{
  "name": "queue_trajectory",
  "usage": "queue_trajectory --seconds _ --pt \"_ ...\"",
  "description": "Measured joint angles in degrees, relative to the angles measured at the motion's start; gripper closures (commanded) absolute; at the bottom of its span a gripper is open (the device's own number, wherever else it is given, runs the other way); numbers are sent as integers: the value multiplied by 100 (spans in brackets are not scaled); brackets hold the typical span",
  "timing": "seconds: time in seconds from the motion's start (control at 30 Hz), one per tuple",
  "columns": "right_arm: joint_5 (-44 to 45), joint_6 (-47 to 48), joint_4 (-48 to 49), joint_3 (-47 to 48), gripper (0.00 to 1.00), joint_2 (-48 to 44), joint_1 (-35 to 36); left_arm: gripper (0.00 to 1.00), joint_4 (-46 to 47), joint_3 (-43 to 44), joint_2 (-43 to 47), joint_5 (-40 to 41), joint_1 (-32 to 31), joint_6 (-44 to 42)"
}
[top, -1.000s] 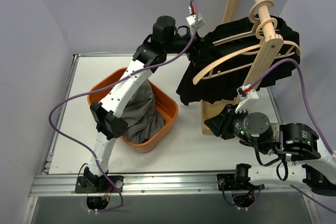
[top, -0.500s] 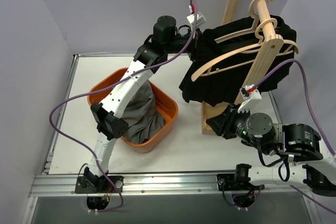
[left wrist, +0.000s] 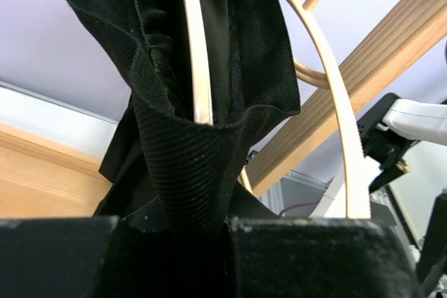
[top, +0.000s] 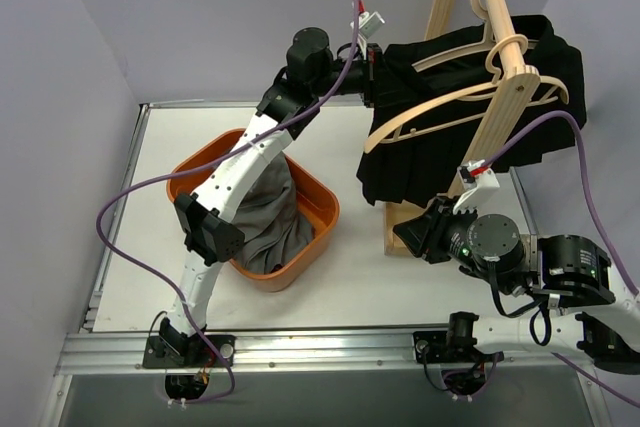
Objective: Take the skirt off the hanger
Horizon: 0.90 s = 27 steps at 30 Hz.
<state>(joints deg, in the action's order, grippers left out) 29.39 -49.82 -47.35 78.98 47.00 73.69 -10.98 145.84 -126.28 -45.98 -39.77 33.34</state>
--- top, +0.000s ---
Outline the black pleated skirt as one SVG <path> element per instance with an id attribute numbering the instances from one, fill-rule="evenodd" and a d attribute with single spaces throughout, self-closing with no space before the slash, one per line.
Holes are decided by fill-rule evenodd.
<path id="1" fill-rule="evenodd" d="M 516 33 L 533 42 L 524 60 L 544 76 L 561 80 L 568 91 L 567 101 L 554 99 L 525 109 L 516 127 L 523 129 L 536 117 L 555 110 L 571 114 L 578 125 L 587 121 L 583 58 L 581 51 L 557 35 L 551 21 L 543 15 L 521 15 L 512 19 Z M 377 129 L 404 111 L 451 92 L 485 83 L 491 75 L 484 67 L 485 53 L 466 55 L 443 62 L 424 72 L 414 63 L 441 52 L 482 40 L 481 25 L 464 27 L 427 41 L 391 44 L 379 64 L 383 76 L 377 81 L 382 96 L 373 109 L 371 127 Z M 423 131 L 450 121 L 461 125 L 397 143 L 381 144 L 362 156 L 356 173 L 364 199 L 376 202 L 410 202 L 426 207 L 438 194 L 445 193 L 480 124 L 467 117 L 482 114 L 489 102 L 453 101 L 450 106 L 408 122 L 403 133 Z"/>

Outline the grey pleated skirt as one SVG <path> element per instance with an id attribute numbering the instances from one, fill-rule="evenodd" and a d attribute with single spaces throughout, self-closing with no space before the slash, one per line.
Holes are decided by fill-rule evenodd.
<path id="1" fill-rule="evenodd" d="M 298 210 L 296 184 L 283 154 L 254 182 L 233 225 L 245 236 L 234 260 L 258 275 L 285 266 L 313 240 L 313 226 Z"/>

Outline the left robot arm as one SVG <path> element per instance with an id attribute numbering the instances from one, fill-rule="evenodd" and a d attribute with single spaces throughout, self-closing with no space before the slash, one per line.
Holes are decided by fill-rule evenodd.
<path id="1" fill-rule="evenodd" d="M 188 255 L 176 304 L 160 324 L 159 339 L 177 365 L 190 366 L 201 356 L 206 311 L 219 271 L 246 243 L 245 233 L 233 223 L 246 195 L 328 99 L 369 95 L 368 40 L 374 31 L 354 24 L 346 58 L 332 54 L 324 30 L 297 32 L 285 66 L 233 148 L 170 176 L 169 182 L 180 188 L 173 205 Z"/>

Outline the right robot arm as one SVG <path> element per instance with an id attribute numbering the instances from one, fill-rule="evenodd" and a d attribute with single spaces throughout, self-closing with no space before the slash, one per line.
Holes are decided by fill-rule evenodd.
<path id="1" fill-rule="evenodd" d="M 420 361 L 462 362 L 509 351 L 591 360 L 600 370 L 639 372 L 639 297 L 609 255 L 577 235 L 524 234 L 501 214 L 463 212 L 438 197 L 394 226 L 412 256 L 455 261 L 489 286 L 495 316 L 458 311 L 438 338 L 415 335 Z"/>

